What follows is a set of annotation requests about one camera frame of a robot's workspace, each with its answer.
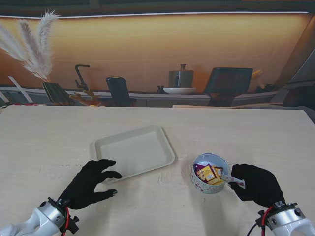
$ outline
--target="orange wall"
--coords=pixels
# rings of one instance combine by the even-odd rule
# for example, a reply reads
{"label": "orange wall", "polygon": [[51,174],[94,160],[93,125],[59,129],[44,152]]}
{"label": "orange wall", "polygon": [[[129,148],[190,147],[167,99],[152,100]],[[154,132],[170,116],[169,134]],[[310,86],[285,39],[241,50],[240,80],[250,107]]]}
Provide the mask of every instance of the orange wall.
{"label": "orange wall", "polygon": [[[52,37],[53,82],[75,89],[74,66],[92,89],[108,90],[107,76],[126,78],[130,91],[156,91],[168,85],[169,70],[195,71],[193,85],[202,92],[213,67],[262,69],[273,83],[304,31],[308,14],[204,14],[60,19]],[[0,22],[17,35],[13,19]],[[22,86],[41,80],[0,52],[0,84],[13,76]],[[254,91],[251,82],[249,91]]]}

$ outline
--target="faucet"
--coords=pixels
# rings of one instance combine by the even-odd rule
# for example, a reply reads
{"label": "faucet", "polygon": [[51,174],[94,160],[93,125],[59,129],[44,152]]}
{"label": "faucet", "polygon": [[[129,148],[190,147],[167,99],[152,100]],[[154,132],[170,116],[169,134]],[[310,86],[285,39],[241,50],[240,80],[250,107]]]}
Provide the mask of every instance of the faucet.
{"label": "faucet", "polygon": [[82,67],[90,67],[90,65],[81,65],[81,64],[77,64],[77,65],[75,65],[75,70],[77,71],[77,74],[78,74],[78,76],[79,76],[79,78],[80,78],[80,81],[81,81],[81,84],[79,84],[79,82],[77,81],[77,80],[74,80],[75,82],[76,82],[76,84],[77,84],[77,87],[79,88],[79,89],[83,89],[83,90],[86,90],[86,91],[88,91],[89,90],[89,88],[88,88],[88,86],[87,86],[87,84],[84,82],[84,80],[83,80],[83,78],[82,78],[82,76],[81,76],[81,74],[80,74],[80,71],[79,71],[79,66],[82,66]]}

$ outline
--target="yellow snack packet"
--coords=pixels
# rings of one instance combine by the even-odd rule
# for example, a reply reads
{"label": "yellow snack packet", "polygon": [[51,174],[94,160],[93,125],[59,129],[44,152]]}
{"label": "yellow snack packet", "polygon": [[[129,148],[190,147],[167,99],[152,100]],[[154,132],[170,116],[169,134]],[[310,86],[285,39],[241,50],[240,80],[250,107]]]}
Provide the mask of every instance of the yellow snack packet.
{"label": "yellow snack packet", "polygon": [[213,170],[210,168],[210,165],[205,166],[204,168],[201,169],[201,171],[207,181],[211,181],[214,178],[216,178],[215,174],[213,173]]}
{"label": "yellow snack packet", "polygon": [[220,179],[218,182],[214,183],[213,185],[220,185],[222,183],[224,183],[224,180]]}
{"label": "yellow snack packet", "polygon": [[213,173],[215,174],[216,178],[221,179],[222,172],[221,172],[221,175],[219,175],[217,172],[217,167],[215,165],[211,166],[211,169]]}
{"label": "yellow snack packet", "polygon": [[222,176],[223,167],[215,167],[215,170],[216,170],[218,176],[221,177]]}
{"label": "yellow snack packet", "polygon": [[214,178],[213,180],[209,181],[207,184],[209,184],[209,185],[216,185],[216,183],[218,183],[219,181],[220,181],[220,179]]}

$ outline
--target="wooden table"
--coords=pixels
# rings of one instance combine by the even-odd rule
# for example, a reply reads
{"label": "wooden table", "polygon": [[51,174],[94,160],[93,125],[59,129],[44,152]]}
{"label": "wooden table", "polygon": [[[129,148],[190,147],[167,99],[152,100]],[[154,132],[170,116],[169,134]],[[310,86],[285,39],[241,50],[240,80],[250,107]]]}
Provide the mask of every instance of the wooden table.
{"label": "wooden table", "polygon": [[315,126],[302,111],[11,106],[0,114],[0,227],[57,198],[90,160],[92,140],[150,124],[163,126],[175,162],[99,184],[98,191],[118,194],[70,212],[80,219],[77,236],[246,235],[263,207],[240,201],[227,186],[198,192],[190,168],[205,152],[270,170],[286,201],[315,222]]}

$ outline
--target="white plastic tray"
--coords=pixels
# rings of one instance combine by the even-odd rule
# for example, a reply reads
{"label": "white plastic tray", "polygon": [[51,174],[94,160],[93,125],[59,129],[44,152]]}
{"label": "white plastic tray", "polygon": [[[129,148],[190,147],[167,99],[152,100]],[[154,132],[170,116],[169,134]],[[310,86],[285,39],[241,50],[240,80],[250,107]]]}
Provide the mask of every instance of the white plastic tray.
{"label": "white plastic tray", "polygon": [[[92,159],[117,161],[107,170],[119,172],[122,179],[170,165],[175,160],[162,128],[157,125],[101,138],[90,147]],[[107,179],[104,183],[122,179]]]}

